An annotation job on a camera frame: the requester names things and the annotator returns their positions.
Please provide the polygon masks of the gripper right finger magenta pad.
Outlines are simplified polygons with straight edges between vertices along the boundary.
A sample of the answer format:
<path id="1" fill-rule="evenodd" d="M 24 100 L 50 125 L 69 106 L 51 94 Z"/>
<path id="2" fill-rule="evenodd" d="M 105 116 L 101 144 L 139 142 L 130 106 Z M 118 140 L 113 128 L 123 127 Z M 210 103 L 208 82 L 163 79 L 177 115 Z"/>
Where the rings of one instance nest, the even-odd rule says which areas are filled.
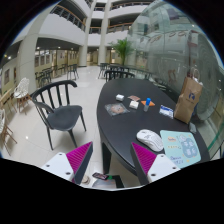
<path id="1" fill-rule="evenodd" d="M 179 171 L 165 154 L 156 155 L 137 143 L 131 143 L 130 152 L 141 185 L 147 185 Z"/>

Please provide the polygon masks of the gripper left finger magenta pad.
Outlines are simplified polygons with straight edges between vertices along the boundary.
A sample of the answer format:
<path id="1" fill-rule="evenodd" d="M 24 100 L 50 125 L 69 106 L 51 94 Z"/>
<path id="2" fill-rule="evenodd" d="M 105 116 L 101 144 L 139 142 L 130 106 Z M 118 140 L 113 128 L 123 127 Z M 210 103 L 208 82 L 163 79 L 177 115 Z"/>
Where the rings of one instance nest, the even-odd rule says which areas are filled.
<path id="1" fill-rule="evenodd" d="M 69 153 L 59 152 L 46 162 L 42 169 L 65 180 L 80 185 L 93 152 L 93 143 L 88 142 Z"/>

